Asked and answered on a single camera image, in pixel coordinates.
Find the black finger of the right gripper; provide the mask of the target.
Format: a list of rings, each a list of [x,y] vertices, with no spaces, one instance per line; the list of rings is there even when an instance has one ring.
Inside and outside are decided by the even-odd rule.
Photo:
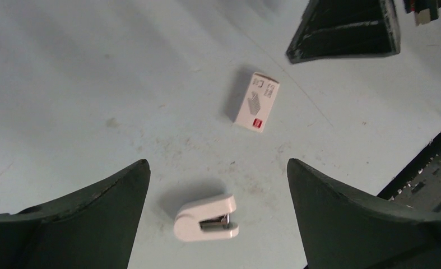
[[[286,50],[290,63],[388,57],[401,51],[394,1],[309,1]]]

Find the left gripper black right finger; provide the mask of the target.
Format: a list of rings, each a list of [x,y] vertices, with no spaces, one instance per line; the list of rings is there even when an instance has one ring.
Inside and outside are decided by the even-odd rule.
[[[441,213],[384,200],[290,159],[309,268],[441,268]]]

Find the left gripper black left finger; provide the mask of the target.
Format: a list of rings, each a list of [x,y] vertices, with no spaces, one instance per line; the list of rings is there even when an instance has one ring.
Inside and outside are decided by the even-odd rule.
[[[63,197],[0,214],[0,268],[127,268],[150,175],[139,160]]]

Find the small white mini stapler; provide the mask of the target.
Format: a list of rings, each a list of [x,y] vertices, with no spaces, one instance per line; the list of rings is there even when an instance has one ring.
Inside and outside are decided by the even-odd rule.
[[[183,242],[225,240],[239,234],[230,220],[237,206],[232,194],[220,194],[183,205],[174,220],[173,232]]]

